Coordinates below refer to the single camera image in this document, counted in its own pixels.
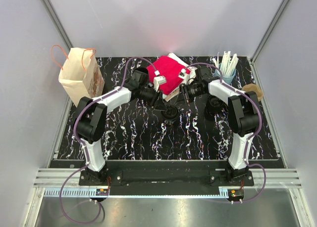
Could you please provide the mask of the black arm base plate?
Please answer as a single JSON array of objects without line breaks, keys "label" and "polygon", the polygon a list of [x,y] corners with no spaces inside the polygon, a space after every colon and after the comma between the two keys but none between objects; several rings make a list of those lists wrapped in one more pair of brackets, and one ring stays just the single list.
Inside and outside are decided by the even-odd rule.
[{"label": "black arm base plate", "polygon": [[80,174],[79,185],[110,185],[112,196],[180,196],[219,195],[221,187],[253,187],[252,172],[240,183],[225,179],[226,161],[106,161],[107,178],[97,182]]}]

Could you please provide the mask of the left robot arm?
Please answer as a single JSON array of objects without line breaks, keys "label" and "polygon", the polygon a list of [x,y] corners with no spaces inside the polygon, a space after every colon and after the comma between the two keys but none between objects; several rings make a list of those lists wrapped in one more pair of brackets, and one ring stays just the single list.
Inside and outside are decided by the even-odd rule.
[{"label": "left robot arm", "polygon": [[153,109],[166,111],[160,85],[166,78],[155,73],[154,81],[149,82],[145,68],[137,69],[122,86],[96,98],[83,97],[76,110],[73,131],[79,139],[85,154],[85,175],[95,185],[102,185],[107,179],[106,161],[101,148],[101,138],[106,127],[107,114],[123,104],[140,99]]}]

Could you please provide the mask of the paper takeout bag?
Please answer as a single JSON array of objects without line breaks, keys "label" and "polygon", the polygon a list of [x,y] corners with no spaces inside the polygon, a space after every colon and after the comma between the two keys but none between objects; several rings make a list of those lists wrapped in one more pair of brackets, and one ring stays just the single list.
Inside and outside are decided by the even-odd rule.
[{"label": "paper takeout bag", "polygon": [[[63,65],[60,65],[53,56],[53,48],[58,47],[66,56]],[[83,97],[94,98],[103,94],[104,78],[95,57],[95,48],[73,47],[69,53],[59,45],[53,45],[50,51],[53,62],[60,67],[58,77],[75,106]]]}]

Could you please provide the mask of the black coffee cup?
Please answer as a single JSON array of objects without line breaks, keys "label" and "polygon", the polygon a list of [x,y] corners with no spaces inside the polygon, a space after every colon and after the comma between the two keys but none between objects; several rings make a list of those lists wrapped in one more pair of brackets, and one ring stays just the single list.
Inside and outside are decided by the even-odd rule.
[{"label": "black coffee cup", "polygon": [[177,114],[167,114],[166,112],[162,112],[162,117],[164,119],[164,123],[167,126],[171,126],[177,119]]},{"label": "black coffee cup", "polygon": [[144,67],[136,68],[135,71],[133,72],[133,78],[137,82],[141,84],[145,84],[149,79],[149,73],[147,68],[144,68]]}]

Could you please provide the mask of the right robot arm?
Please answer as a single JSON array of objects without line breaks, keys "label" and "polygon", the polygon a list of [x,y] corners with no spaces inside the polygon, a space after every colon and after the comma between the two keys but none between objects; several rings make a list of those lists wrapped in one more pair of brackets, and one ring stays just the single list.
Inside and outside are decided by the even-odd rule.
[{"label": "right robot arm", "polygon": [[213,76],[208,68],[198,68],[195,73],[192,83],[180,84],[178,100],[190,103],[197,96],[209,94],[227,105],[233,144],[224,175],[229,185],[237,185],[248,176],[251,144],[262,127],[257,94],[232,87],[224,81],[221,72]]}]

